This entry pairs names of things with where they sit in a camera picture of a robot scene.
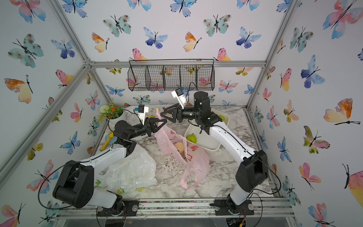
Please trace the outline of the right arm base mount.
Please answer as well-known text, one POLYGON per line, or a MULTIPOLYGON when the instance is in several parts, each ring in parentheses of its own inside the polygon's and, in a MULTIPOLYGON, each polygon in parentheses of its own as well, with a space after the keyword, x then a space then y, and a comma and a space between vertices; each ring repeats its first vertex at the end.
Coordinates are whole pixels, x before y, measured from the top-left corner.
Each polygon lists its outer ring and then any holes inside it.
POLYGON ((246 200, 240 205, 233 203, 232 199, 214 200, 209 204, 215 211, 217 216, 238 215, 250 216, 254 215, 254 207, 251 200, 246 200))

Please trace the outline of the beige pear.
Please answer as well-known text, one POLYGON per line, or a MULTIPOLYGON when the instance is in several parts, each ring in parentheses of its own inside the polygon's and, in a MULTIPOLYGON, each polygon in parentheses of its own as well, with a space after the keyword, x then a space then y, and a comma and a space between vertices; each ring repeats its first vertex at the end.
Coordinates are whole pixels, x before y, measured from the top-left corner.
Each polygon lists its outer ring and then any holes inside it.
POLYGON ((184 147, 184 143, 183 142, 177 142, 175 143, 175 147, 177 149, 177 151, 182 154, 185 152, 185 147, 184 147))

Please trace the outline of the pink plastic bag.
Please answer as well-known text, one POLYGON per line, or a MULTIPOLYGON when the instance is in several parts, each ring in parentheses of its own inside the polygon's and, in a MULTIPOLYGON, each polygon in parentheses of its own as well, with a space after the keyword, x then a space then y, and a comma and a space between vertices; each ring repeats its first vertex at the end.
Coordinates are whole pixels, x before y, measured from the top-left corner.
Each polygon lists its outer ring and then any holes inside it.
POLYGON ((203 147, 192 144, 185 137, 177 134, 174 130, 164 125, 154 134, 160 150, 164 154, 171 154, 181 164, 185 166, 180 185, 184 189, 196 188, 209 173, 209 156, 203 147), (183 142, 185 152, 180 154, 175 143, 183 142))

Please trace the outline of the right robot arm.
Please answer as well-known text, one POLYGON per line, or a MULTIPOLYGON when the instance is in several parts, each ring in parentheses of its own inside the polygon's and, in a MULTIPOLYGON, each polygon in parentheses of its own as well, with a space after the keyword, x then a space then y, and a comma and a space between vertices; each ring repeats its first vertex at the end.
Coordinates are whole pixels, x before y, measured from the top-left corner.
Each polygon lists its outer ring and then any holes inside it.
POLYGON ((184 119, 194 120, 202 131, 227 149, 239 164, 235 176, 237 185, 229 194, 228 200, 231 205, 242 205, 252 191, 268 177, 266 153, 248 146, 228 128, 222 118, 212 111, 207 92, 199 91, 194 94, 194 106, 186 105, 187 97, 181 89, 172 91, 171 94, 178 100, 178 104, 165 108, 161 116, 173 123, 182 122, 184 119))

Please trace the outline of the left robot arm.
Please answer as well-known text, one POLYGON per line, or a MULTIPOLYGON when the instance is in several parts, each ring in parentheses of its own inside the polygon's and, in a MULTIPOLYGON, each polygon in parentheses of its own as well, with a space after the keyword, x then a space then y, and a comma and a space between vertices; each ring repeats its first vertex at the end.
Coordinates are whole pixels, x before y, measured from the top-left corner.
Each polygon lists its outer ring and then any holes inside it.
POLYGON ((53 191, 53 198, 77 209, 85 206, 112 208, 118 196, 95 189, 96 176, 113 163, 132 154, 136 147, 133 138, 158 132, 166 119, 147 118, 143 124, 131 125, 125 120, 114 126, 116 148, 109 148, 82 161, 69 161, 64 166, 53 191))

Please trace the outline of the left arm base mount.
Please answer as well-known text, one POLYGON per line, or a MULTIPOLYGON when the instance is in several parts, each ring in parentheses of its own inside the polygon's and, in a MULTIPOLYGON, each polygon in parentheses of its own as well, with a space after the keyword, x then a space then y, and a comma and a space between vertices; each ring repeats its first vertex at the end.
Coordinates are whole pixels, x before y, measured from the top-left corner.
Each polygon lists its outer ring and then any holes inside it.
POLYGON ((111 208, 100 207, 96 214, 98 217, 136 217, 139 204, 138 200, 117 199, 111 208))

